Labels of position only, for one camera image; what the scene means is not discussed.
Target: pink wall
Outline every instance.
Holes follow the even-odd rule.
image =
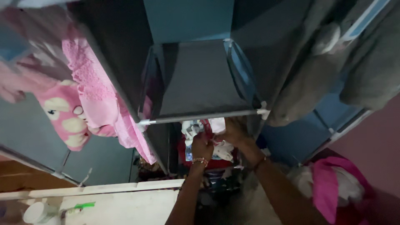
[[[400,95],[330,149],[351,160],[377,191],[371,223],[400,221]]]

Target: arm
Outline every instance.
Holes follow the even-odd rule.
[[[246,137],[235,118],[226,118],[224,140],[238,147],[249,163],[256,167],[260,181],[271,205],[283,224],[328,224],[312,202],[276,169],[257,147],[255,141]]]
[[[206,143],[204,138],[204,133],[200,133],[193,138],[193,159],[205,158],[207,161],[210,161],[214,146],[211,142]],[[205,165],[201,162],[195,162],[192,165],[189,175],[179,192],[174,208],[165,223],[166,225],[189,225],[194,223],[197,194],[203,180],[204,169]]]

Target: magenta cloth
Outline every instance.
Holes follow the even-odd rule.
[[[334,224],[338,206],[338,180],[332,167],[341,167],[353,175],[364,187],[364,199],[372,198],[374,190],[358,168],[348,159],[328,157],[315,162],[312,167],[313,203],[325,219]]]
[[[142,131],[133,121],[124,101],[118,95],[109,77],[98,61],[85,37],[71,23],[68,39],[62,41],[62,49],[69,60],[72,78],[78,82],[79,98],[88,119],[88,125],[96,128],[112,125],[119,143],[126,148],[136,148],[150,164],[156,162]],[[148,119],[152,107],[146,97],[143,119]]]

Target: metal rod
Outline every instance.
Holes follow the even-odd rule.
[[[212,118],[220,118],[220,117],[238,117],[238,116],[262,114],[262,113],[265,113],[266,111],[268,111],[268,110],[252,109],[252,110],[242,110],[242,111],[234,111],[234,112],[210,113],[210,114],[202,114],[202,115],[194,115],[194,116],[168,117],[168,118],[160,118],[160,119],[155,119],[155,120],[141,120],[138,124],[151,125],[151,124],[156,124],[156,123],[174,123],[174,122],[180,122],[180,121],[212,119]]]

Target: bracelet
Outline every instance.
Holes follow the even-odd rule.
[[[192,160],[192,164],[194,164],[195,162],[201,162],[203,163],[206,167],[208,165],[208,161],[203,157],[203,158],[195,158]]]
[[[264,157],[262,160],[260,160],[260,161],[253,167],[253,171],[256,172],[258,166],[259,166],[262,162],[264,162],[264,161],[266,161],[266,160],[267,160],[267,157]]]

